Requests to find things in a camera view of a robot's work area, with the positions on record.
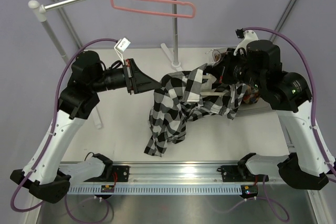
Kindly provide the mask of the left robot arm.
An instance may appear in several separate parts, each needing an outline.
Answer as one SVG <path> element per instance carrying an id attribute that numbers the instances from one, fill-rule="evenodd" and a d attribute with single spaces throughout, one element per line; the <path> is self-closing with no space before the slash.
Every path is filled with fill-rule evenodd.
<path id="1" fill-rule="evenodd" d="M 117 61 L 106 68 L 95 51 L 79 53 L 71 64 L 66 88 L 56 92 L 50 129 L 31 161 L 23 169 L 14 170 L 10 179 L 36 198 L 52 204 L 63 199 L 72 184 L 94 178 L 103 182 L 115 179 L 113 161 L 99 153 L 68 168 L 59 165 L 73 137 L 100 102 L 99 92 L 126 88 L 129 94 L 138 94 L 160 86 L 133 59 L 127 59 L 125 64 Z"/>

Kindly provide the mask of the black white checkered shirt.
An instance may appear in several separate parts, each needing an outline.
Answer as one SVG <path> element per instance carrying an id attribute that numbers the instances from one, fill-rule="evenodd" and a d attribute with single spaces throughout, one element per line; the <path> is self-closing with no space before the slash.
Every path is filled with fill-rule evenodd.
<path id="1" fill-rule="evenodd" d="M 152 135 L 144 153 L 162 156 L 169 143 L 184 141 L 187 122 L 212 115 L 235 118 L 248 86 L 232 84 L 230 94 L 204 95 L 202 70 L 203 65 L 192 71 L 168 73 L 161 79 L 161 88 L 153 93 L 154 105 L 149 113 Z"/>

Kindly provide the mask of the red orange plaid shirt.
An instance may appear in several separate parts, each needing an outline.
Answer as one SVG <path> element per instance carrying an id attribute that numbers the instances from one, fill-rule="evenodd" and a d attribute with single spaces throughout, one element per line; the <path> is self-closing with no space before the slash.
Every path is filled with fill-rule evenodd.
<path id="1" fill-rule="evenodd" d="M 219 48 L 219 49 L 214 49 L 212 51 L 212 58 L 215 63 L 221 62 L 224 57 L 226 56 L 226 49 L 225 48 Z M 244 94 L 243 97 L 243 102 L 245 104 L 255 104 L 259 101 L 260 99 L 260 93 L 257 89 L 252 88 L 250 86 L 247 87 L 247 90 Z"/>

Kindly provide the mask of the wooden hanger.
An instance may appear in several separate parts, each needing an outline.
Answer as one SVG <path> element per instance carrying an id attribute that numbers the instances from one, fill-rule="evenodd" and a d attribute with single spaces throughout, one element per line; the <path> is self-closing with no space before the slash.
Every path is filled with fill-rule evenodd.
<path id="1" fill-rule="evenodd" d="M 205 87 L 202 88 L 204 95 L 226 95 L 230 94 L 232 84 L 227 80 L 228 70 L 227 48 L 211 49 L 206 54 L 210 58 L 203 64 L 202 81 Z"/>

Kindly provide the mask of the pink hanger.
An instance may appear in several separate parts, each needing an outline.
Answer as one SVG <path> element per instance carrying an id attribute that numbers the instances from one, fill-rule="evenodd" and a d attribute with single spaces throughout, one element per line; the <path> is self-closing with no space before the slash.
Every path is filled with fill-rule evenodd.
<path id="1" fill-rule="evenodd" d="M 110 0 L 111 7 L 144 15 L 171 18 L 193 19 L 196 6 L 188 1 L 179 0 Z"/>

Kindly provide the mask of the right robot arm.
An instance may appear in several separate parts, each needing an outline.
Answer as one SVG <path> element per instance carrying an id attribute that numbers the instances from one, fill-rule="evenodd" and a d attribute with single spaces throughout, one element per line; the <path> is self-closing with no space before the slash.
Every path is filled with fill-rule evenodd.
<path id="1" fill-rule="evenodd" d="M 256 88 L 276 111 L 294 146 L 294 152 L 284 156 L 247 154 L 237 164 L 241 179 L 280 177 L 290 187 L 304 190 L 321 190 L 329 182 L 328 164 L 335 165 L 335 159 L 330 156 L 326 162 L 317 144 L 317 124 L 311 123 L 311 91 L 302 75 L 283 71 L 277 45 L 269 40 L 255 40 L 238 53 L 229 48 L 205 72 L 224 84 L 242 83 Z"/>

